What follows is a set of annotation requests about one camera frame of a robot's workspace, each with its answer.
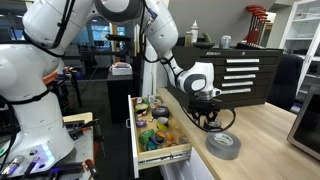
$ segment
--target office chair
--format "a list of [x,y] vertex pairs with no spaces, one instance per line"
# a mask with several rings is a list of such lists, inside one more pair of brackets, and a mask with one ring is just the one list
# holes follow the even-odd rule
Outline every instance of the office chair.
[[299,56],[282,55],[267,102],[290,111],[296,98],[302,64],[303,59]]

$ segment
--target appliance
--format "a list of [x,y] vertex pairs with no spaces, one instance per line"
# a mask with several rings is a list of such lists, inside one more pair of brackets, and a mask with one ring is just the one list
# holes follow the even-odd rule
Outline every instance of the appliance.
[[311,86],[287,140],[320,160],[320,88]]

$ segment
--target black tool chest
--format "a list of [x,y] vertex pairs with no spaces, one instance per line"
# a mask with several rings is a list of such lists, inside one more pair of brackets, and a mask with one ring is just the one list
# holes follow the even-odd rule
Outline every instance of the black tool chest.
[[[178,65],[188,70],[195,62],[211,62],[214,66],[214,87],[222,94],[216,99],[233,107],[265,103],[282,50],[199,49],[176,46],[173,54]],[[190,96],[168,83],[168,90],[187,107]]]

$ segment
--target drawer handle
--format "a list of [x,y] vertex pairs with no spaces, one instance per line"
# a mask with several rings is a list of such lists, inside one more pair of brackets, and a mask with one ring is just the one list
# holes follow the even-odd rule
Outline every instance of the drawer handle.
[[238,83],[221,83],[222,87],[232,87],[232,86],[247,86],[247,85],[253,85],[252,81],[246,81],[246,82],[238,82]]
[[256,78],[255,74],[248,75],[238,75],[238,76],[223,76],[224,79],[247,79],[247,78]]
[[227,59],[227,63],[257,63],[259,59]]
[[129,129],[131,128],[131,126],[130,126],[130,118],[126,119],[126,126]]
[[237,94],[237,93],[246,93],[246,92],[251,92],[251,88],[226,90],[226,91],[222,91],[221,94]]
[[238,72],[238,71],[259,71],[259,67],[246,67],[246,68],[226,68],[227,72]]

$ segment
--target open drawer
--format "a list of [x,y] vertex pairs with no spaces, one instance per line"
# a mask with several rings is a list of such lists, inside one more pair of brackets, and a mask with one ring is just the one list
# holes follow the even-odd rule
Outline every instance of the open drawer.
[[[130,112],[130,128],[131,128],[131,140],[132,140],[132,155],[133,155],[133,166],[134,166],[134,176],[139,177],[139,170],[147,169],[154,166],[164,165],[172,162],[182,161],[190,158],[191,147],[190,143],[180,144],[179,137],[185,136],[184,132],[179,128],[178,123],[170,114],[168,120],[168,133],[173,137],[173,141],[177,144],[176,146],[168,147],[163,145],[162,148],[155,149],[152,151],[144,151],[143,146],[139,142],[139,136],[141,133],[154,129],[157,131],[157,120],[154,119],[153,122],[149,122],[149,117],[151,116],[150,107],[148,109],[148,114],[137,118],[134,111],[134,106],[132,98],[128,95],[129,101],[129,112]],[[137,119],[145,119],[147,121],[147,126],[144,128],[136,127]]]

